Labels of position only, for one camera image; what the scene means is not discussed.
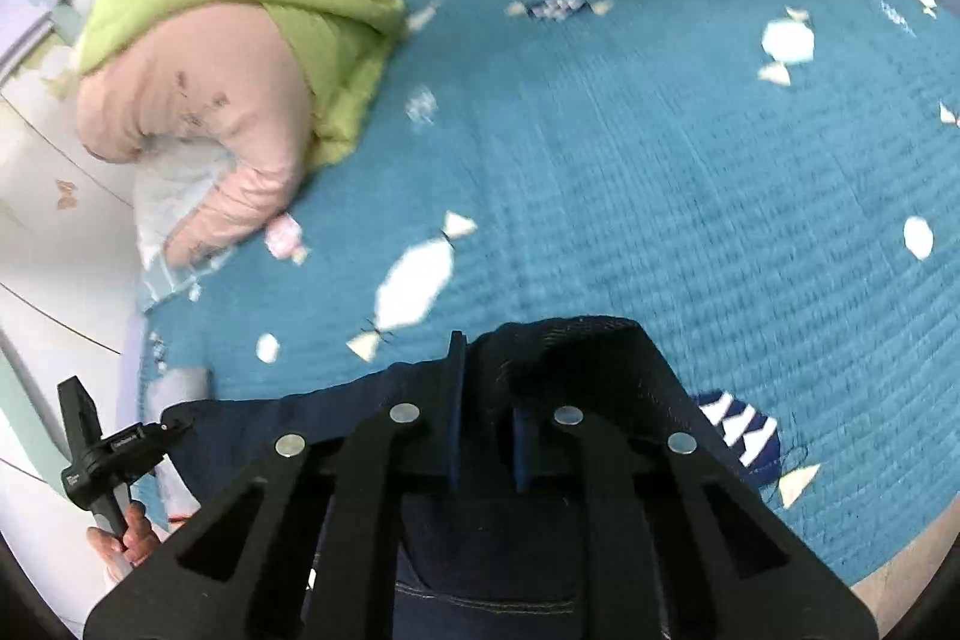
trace silver screw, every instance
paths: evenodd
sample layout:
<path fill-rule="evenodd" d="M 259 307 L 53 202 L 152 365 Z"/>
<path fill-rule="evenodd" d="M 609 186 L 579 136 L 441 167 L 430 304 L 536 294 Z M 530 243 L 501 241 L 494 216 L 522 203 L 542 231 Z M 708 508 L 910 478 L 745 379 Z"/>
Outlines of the silver screw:
<path fill-rule="evenodd" d="M 689 456 L 697 450 L 697 440 L 686 432 L 673 432 L 666 441 L 666 446 L 680 456 Z"/>
<path fill-rule="evenodd" d="M 553 411 L 553 419 L 560 426 L 576 426 L 584 420 L 584 412 L 573 405 L 564 405 L 562 408 L 556 408 Z"/>
<path fill-rule="evenodd" d="M 277 440 L 277 444 L 275 444 L 274 447 L 280 456 L 290 458 L 290 456 L 299 456 L 301 453 L 304 453 L 306 440 L 299 434 L 285 434 Z"/>
<path fill-rule="evenodd" d="M 419 407 L 409 402 L 401 402 L 390 408 L 390 420 L 393 423 L 413 423 L 419 418 Z"/>

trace black fabric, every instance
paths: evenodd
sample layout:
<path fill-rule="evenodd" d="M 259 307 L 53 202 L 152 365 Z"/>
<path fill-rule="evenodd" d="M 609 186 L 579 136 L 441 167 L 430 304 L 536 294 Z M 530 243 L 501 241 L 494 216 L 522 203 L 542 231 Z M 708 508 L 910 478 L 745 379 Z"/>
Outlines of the black fabric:
<path fill-rule="evenodd" d="M 282 434 L 301 432 L 310 441 L 344 437 L 383 405 L 438 381 L 440 367 L 439 360 L 394 365 L 347 386 L 280 400 L 176 405 L 165 411 L 163 423 L 192 426 L 171 458 L 203 503 Z M 577 619 L 569 603 L 582 562 L 578 511 L 563 500 L 511 496 L 508 466 L 512 409 L 571 403 L 635 437 L 665 441 L 672 432 L 690 432 L 746 480 L 639 325 L 584 317 L 502 326 L 467 349 L 456 498 L 403 500 L 395 637 L 574 632 Z M 541 617 L 534 623 L 543 634 L 528 632 L 531 615 Z M 435 626 L 443 632 L 434 632 Z"/>

